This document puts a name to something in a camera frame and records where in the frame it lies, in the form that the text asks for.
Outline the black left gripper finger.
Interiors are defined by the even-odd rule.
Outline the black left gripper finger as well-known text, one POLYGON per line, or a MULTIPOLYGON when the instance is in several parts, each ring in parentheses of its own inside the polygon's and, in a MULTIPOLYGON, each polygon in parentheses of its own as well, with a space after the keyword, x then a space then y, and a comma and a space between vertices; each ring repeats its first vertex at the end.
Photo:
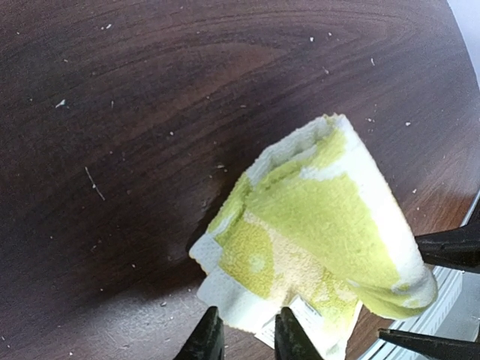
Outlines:
POLYGON ((429 265, 479 273, 479 223, 416 235, 415 242, 429 265))
POLYGON ((428 359, 479 360, 479 343, 381 328, 378 338, 428 359))
POLYGON ((288 307, 275 316, 274 352, 280 360, 323 360, 288 307))
POLYGON ((174 360, 221 360, 224 350, 224 323, 218 308, 211 306, 174 360))

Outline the green patterned white towel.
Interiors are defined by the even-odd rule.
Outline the green patterned white towel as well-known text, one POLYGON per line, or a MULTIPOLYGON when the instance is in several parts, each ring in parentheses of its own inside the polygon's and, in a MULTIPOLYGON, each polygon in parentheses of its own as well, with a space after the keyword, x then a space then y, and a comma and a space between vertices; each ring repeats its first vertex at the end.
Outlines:
POLYGON ((298 305, 324 359, 344 359, 362 308, 424 313, 438 286, 391 189, 344 115, 324 115, 245 170, 190 257, 198 298, 235 329, 264 333, 298 305))

